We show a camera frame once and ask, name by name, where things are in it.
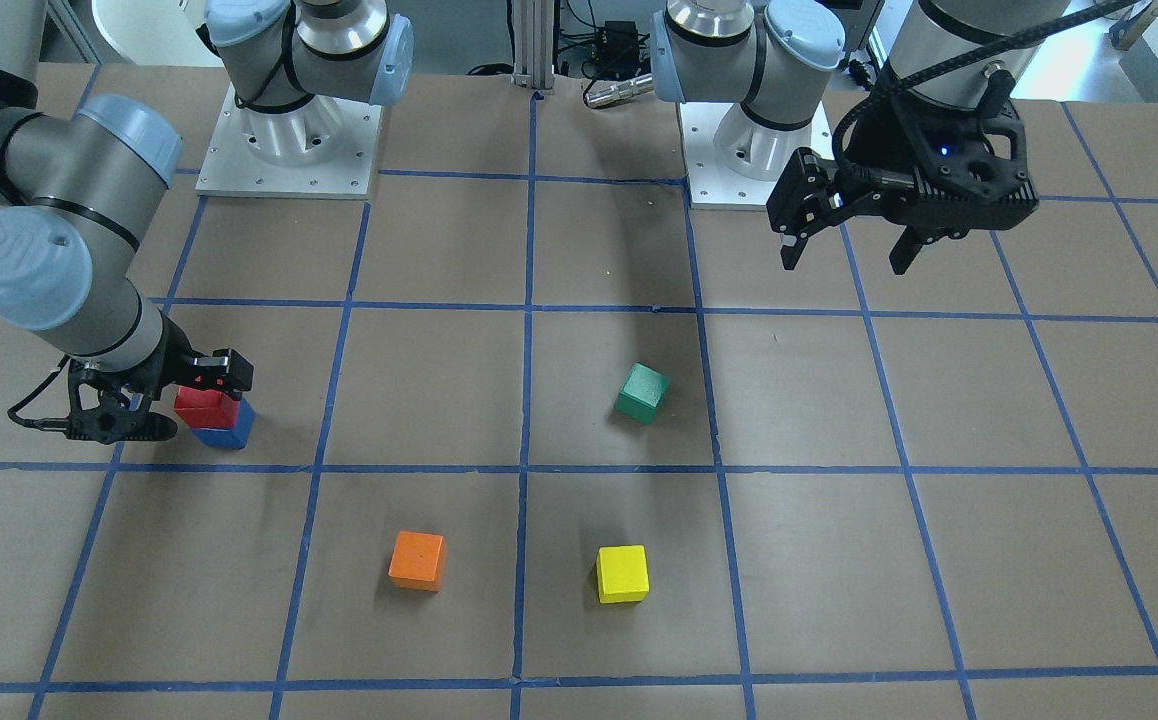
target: cube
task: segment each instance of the cube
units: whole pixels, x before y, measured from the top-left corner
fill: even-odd
[[[620,389],[620,399],[615,401],[615,410],[635,420],[647,425],[652,424],[669,383],[670,380],[667,375],[657,373],[647,368],[646,365],[636,363],[628,374],[624,388]]]
[[[646,565],[646,546],[601,548],[598,550],[598,600],[603,605],[611,602],[640,602],[651,592],[651,575]]]
[[[240,411],[241,401],[217,389],[181,387],[175,395],[175,414],[190,428],[230,428]]]
[[[397,532],[388,578],[400,588],[439,592],[446,578],[446,538],[427,532]]]
[[[237,401],[236,424],[233,424],[230,428],[191,428],[191,431],[196,439],[201,441],[201,445],[222,447],[226,450],[241,450],[242,447],[245,447],[245,442],[249,441],[250,428],[254,425],[255,410],[242,397],[241,401]]]

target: orange cube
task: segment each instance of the orange cube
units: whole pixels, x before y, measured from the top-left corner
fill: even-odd
[[[446,538],[426,532],[397,532],[388,578],[400,588],[439,592],[446,578]]]

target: gray floor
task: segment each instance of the gray floor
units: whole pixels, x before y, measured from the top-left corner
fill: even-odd
[[[185,133],[131,277],[254,360],[250,446],[12,427],[54,352],[0,319],[0,719],[1158,719],[1158,108],[1023,102],[1040,214],[895,278],[867,219],[783,272],[688,208],[670,105],[569,81],[416,78],[369,206],[198,199],[226,86],[91,91]]]

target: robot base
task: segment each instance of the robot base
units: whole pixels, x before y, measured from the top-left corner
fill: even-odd
[[[775,189],[775,182],[734,172],[717,157],[712,144],[712,137],[731,105],[731,102],[684,102],[677,105],[681,146],[690,179],[690,205],[699,210],[765,211],[765,199]],[[830,157],[831,127],[827,124],[822,104],[815,110],[815,120],[806,131],[807,145],[818,154]]]
[[[332,100],[340,109],[349,133],[340,139],[342,150],[324,163],[281,167],[265,163],[247,147],[241,112],[232,97],[233,89],[228,86],[207,154],[201,160],[201,172],[196,179],[199,194],[369,200],[383,108]]]

